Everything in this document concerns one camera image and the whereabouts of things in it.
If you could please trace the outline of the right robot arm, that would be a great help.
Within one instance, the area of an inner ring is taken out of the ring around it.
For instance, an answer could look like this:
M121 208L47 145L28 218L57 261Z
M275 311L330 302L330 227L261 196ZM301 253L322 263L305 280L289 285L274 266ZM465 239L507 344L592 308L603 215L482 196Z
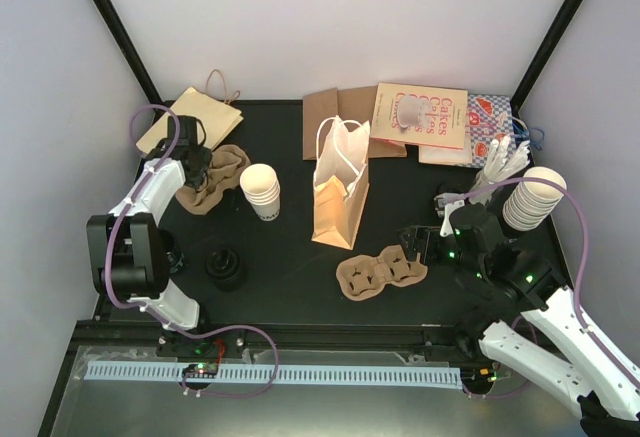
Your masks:
M589 436L639 433L639 368L586 315L541 255L516 248L480 204L455 203L442 226L398 237L407 259L447 267L474 299L456 327L457 353L520 373L567 406Z

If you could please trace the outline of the orange paper bag white handles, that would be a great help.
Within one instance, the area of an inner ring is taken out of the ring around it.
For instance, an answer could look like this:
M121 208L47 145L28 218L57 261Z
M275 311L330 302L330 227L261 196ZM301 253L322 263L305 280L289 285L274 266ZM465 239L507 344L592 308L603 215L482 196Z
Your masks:
M313 235L317 243L351 250L369 190L370 124L324 119L316 133Z

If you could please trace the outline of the stack of pulp cup carriers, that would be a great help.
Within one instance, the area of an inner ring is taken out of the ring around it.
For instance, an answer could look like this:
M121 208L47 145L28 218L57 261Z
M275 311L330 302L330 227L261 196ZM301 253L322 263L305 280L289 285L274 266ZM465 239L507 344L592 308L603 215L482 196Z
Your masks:
M213 151L205 182L194 190L183 186L175 197L193 215L206 215L218 205L226 190L235 189L242 172L251 164L246 152L237 145L226 144Z

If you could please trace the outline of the pulp cup carrier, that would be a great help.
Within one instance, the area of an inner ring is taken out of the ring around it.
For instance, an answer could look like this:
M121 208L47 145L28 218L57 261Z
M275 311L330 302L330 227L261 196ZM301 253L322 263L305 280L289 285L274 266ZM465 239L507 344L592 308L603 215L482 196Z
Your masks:
M409 262L400 245L385 247L378 256L358 255L341 262L336 279L343 294L352 301L379 295L386 286L407 287L424 280L428 267Z

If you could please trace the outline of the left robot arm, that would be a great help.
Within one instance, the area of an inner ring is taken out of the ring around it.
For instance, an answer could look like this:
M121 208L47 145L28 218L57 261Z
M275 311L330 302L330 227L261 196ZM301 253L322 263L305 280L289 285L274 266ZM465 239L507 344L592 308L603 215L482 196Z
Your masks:
M171 280L171 262L159 223L176 192L204 183L212 152L198 137L202 122L178 115L167 136L144 158L132 189L108 213L86 225L93 285L119 308L151 312L165 328L180 329L179 343L193 356L214 345L200 306Z

